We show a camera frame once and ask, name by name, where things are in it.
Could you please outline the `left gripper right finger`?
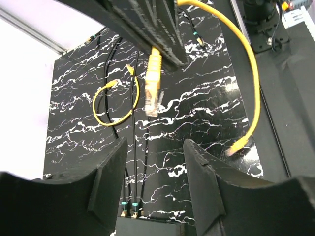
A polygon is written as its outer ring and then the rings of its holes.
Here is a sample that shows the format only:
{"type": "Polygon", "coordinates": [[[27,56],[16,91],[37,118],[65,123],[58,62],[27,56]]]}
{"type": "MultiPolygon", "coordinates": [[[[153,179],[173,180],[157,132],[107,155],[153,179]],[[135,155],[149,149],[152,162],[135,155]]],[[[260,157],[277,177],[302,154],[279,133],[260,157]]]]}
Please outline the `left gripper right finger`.
{"type": "Polygon", "coordinates": [[[183,148],[199,236],[314,235],[314,178],[273,183],[236,170],[193,140],[183,148]]]}

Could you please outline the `black network switch box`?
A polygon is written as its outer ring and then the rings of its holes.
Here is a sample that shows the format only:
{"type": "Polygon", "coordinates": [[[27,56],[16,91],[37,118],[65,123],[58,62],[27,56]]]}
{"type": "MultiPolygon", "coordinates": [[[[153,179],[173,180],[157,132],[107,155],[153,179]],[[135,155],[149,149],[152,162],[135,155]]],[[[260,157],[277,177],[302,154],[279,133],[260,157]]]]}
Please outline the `black network switch box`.
{"type": "Polygon", "coordinates": [[[118,217],[115,236],[184,236],[185,227],[178,222],[118,217]]]}

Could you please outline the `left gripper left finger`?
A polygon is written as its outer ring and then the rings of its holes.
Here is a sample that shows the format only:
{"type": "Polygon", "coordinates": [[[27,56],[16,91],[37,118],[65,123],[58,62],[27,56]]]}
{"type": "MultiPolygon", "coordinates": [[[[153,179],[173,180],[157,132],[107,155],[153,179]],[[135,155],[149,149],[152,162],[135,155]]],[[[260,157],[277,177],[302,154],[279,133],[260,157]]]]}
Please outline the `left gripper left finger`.
{"type": "Polygon", "coordinates": [[[127,140],[47,179],[0,175],[3,236],[108,236],[115,230],[127,140]]]}

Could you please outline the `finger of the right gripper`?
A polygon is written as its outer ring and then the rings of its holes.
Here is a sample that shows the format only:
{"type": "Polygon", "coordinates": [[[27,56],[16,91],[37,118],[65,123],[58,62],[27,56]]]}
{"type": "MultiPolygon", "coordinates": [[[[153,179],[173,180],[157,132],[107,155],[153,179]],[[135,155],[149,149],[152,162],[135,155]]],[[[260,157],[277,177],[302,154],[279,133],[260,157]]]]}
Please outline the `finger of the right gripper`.
{"type": "Polygon", "coordinates": [[[188,64],[179,30],[176,0],[60,0],[108,27],[146,54],[155,47],[162,66],[175,71],[188,64]]]}

